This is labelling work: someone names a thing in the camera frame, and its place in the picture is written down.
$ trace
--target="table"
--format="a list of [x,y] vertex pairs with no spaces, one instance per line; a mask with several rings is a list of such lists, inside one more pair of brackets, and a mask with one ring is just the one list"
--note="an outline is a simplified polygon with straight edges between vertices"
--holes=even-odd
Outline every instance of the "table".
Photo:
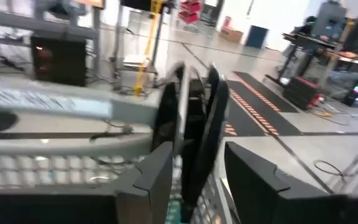
[[274,78],[274,77],[266,74],[265,78],[264,78],[264,80],[266,78],[268,78],[269,80],[273,81],[274,83],[278,84],[281,87],[284,87],[285,84],[283,84],[280,80],[281,80],[282,76],[284,75],[291,59],[295,56],[295,53],[296,53],[296,50],[298,47],[303,47],[304,49],[317,49],[318,47],[323,47],[325,49],[335,49],[335,46],[337,44],[335,42],[326,42],[326,41],[319,40],[314,37],[308,37],[308,36],[302,35],[302,34],[282,34],[282,35],[285,40],[292,42],[295,46],[291,49],[291,52],[288,54],[288,57],[283,65],[283,68],[278,71],[278,77]]

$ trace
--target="workstation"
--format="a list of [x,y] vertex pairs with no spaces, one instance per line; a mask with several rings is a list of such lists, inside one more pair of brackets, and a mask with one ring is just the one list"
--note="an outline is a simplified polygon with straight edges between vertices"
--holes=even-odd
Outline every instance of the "workstation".
[[[265,75],[262,81],[282,87],[284,97],[303,110],[323,96],[358,106],[358,17],[347,18],[346,8],[328,1],[305,26],[282,34],[291,42],[287,59],[277,76]],[[299,92],[302,85],[311,86],[306,88],[311,92]],[[307,100],[301,103],[296,95],[303,94]]]

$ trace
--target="orange stripe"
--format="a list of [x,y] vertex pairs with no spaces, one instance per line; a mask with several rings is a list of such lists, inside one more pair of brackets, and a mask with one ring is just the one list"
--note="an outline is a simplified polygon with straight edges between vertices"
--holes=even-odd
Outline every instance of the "orange stripe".
[[233,72],[233,76],[240,79],[240,83],[247,87],[251,92],[255,93],[262,101],[264,101],[267,105],[269,105],[274,111],[280,111],[272,102],[266,99],[262,94],[255,90],[252,86],[250,86],[247,82],[241,79],[238,75]]
[[244,101],[234,90],[230,89],[230,92],[232,92],[232,95],[237,101],[240,102],[244,109],[247,110],[262,126],[264,126],[268,130],[268,132],[278,136],[277,130],[274,129],[273,126],[270,125],[270,123],[267,122],[261,115],[259,115],[259,113],[253,109],[253,107],[251,107],[246,101]]
[[231,134],[231,135],[234,135],[234,136],[237,136],[237,133],[235,133],[234,131],[228,131],[228,130],[226,130],[225,133]]

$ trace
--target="white wall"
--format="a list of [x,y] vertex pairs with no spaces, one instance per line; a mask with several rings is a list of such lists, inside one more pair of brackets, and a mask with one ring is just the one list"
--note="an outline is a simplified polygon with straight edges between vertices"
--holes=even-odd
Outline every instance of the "white wall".
[[217,3],[218,3],[218,0],[205,0],[205,2],[204,2],[204,4],[207,4],[209,6],[216,6]]
[[[101,13],[100,20],[106,24],[115,26],[117,22],[118,5],[119,5],[119,0],[106,0],[106,8]],[[122,21],[121,21],[121,25],[124,27],[128,26],[130,11],[131,9],[129,7],[124,7],[124,10],[122,12]]]
[[[246,13],[251,0],[225,0],[216,25],[220,31],[226,16],[232,18],[231,26],[244,33],[244,44],[251,25],[269,29],[266,44],[272,49],[283,50],[288,42],[281,33],[290,32],[302,24],[308,16],[316,16],[320,5],[326,0],[255,0],[250,16]],[[347,7],[347,17],[358,16],[358,0],[343,0]]]

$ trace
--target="cardboard box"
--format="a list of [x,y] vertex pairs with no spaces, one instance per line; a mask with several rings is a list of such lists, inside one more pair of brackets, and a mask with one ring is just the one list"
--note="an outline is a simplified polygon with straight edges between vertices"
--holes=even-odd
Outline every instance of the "cardboard box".
[[223,39],[235,43],[239,43],[241,41],[242,35],[243,33],[241,31],[232,29],[230,27],[223,27],[221,33],[219,34],[219,36]]

